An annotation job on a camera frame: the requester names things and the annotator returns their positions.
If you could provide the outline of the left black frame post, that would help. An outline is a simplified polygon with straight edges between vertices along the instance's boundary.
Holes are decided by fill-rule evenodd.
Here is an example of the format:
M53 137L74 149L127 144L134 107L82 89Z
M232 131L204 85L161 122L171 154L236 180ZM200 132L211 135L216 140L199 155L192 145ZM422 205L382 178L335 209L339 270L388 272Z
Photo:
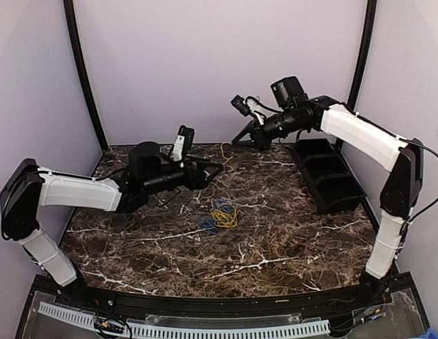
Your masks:
M66 18L66 26L68 29L69 39L71 43L73 60L76 65L78 79L81 85L85 105L88 110L91 124L93 125L95 137L101 151L104 153L109 148L109 145L106 139L104 129L102 127L102 123L100 121L100 115L98 113L95 98L90 85L88 70L86 68L83 48L81 45L81 35L78 29L78 23L76 19L75 3L73 0L63 0L63 5Z

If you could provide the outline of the black front rail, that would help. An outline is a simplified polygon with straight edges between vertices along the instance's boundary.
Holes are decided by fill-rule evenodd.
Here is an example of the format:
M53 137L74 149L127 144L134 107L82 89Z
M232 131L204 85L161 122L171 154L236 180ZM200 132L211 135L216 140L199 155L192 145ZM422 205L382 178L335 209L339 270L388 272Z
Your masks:
M378 294L371 295L369 290L364 290L359 285L297 295L219 299L159 297L115 292L96 287L87 287L85 291L87 300L74 303L63 294L57 293L56 284L52 279L36 275L26 304L29 306L37 297L44 297L51 302L66 306L92 309L100 312L101 315L113 314L122 319L140 320L151 314L238 318L300 313L303 316L320 316L343 321L349 318L354 310L392 300L387 292L380 291Z

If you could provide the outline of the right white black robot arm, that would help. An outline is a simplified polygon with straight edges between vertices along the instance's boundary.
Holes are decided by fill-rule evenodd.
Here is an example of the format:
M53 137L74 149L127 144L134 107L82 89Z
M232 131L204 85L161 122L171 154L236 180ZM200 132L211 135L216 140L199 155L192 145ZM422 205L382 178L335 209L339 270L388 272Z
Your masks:
M423 182L424 153L420 140L408 140L368 120L349 105L327 95L310 98L297 77L271 86L279 108L267 117L268 107L252 96L236 95L231 105L252 120L233 139L235 146L270 148L274 139L312 129L334 136L378 162L389 177L380 193L381 221L365 275L382 280L403 248L408 228L431 205L413 211Z

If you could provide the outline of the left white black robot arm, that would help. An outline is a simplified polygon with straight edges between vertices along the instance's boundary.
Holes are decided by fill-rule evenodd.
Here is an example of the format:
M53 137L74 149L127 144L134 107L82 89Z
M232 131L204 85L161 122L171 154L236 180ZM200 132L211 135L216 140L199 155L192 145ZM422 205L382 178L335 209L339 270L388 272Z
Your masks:
M56 284L66 287L68 300L86 308L93 301L92 291L81 283L82 274L38 222L38 208L71 206L127 214L162 191L181 186L202 190L222 172L223 165L189 156L190 148L177 141L170 153L164 154L155 142L140 143L129 152L120 177L54 172L27 158L1 190L1 235L18 242Z

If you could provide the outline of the black three-compartment bin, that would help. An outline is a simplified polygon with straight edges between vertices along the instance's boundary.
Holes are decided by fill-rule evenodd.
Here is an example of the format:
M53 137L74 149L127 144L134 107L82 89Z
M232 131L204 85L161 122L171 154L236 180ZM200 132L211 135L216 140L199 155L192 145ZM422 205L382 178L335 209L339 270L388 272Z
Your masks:
M301 139L294 144L290 154L319 214L355 210L366 197L343 156L327 139Z

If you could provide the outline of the blue object at corner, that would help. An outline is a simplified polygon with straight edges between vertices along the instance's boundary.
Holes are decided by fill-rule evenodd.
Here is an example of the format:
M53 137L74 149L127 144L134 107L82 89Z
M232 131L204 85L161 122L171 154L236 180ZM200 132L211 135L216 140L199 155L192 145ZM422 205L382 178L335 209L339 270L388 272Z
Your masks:
M438 332L434 330L433 328L428 328L425 335L425 339L438 339Z

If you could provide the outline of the black frame post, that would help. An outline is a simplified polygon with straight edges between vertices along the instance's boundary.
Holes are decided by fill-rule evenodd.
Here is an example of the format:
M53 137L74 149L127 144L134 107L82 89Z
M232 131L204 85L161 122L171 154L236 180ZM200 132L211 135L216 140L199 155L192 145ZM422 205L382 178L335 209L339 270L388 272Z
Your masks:
M368 0L366 5L365 19L362 29L362 37L360 41L359 53L357 56L353 81L348 96L348 104L352 109L355 109L356 107L357 99L360 93L360 88L365 73L367 57L369 54L369 48L372 41L372 33L374 29L376 11L377 11L377 0Z
M76 19L75 3L73 0L63 0L63 5L66 18L66 26L68 29L69 39L71 43L73 60L76 65L78 79L81 85L85 105L88 110L91 124L93 125L95 137L101 151L104 153L109 148L109 145L106 139L104 129L102 127L102 123L100 121L100 115L98 113L95 98L90 85L88 70L86 68L83 48L81 45L81 35L78 29L78 23Z

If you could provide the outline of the right black frame post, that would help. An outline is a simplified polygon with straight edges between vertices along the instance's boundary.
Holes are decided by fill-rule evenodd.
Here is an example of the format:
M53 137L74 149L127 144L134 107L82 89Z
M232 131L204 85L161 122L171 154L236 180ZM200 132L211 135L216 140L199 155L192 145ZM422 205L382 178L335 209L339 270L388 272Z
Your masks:
M369 48L372 41L372 33L374 29L376 11L377 11L377 0L368 0L366 5L365 19L362 29L362 37L360 41L359 53L357 56L353 81L348 96L348 104L352 109L355 109L356 107L357 99L360 93L360 88L365 73L367 57L369 54Z

